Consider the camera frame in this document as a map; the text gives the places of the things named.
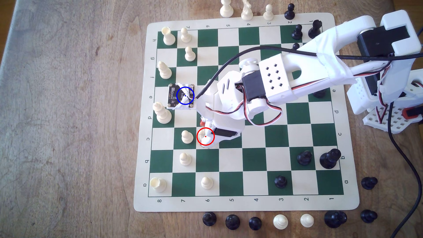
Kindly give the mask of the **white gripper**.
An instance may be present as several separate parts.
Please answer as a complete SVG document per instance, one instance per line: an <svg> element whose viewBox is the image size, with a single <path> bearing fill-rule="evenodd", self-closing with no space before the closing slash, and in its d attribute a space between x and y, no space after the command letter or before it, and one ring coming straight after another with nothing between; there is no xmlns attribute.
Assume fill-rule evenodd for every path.
<svg viewBox="0 0 423 238"><path fill-rule="evenodd" d="M239 82L240 72L227 72L198 99L198 131L208 127L201 139L204 149L219 149L221 141L237 138L244 130L244 106L239 107L244 96L235 86Z"/></svg>

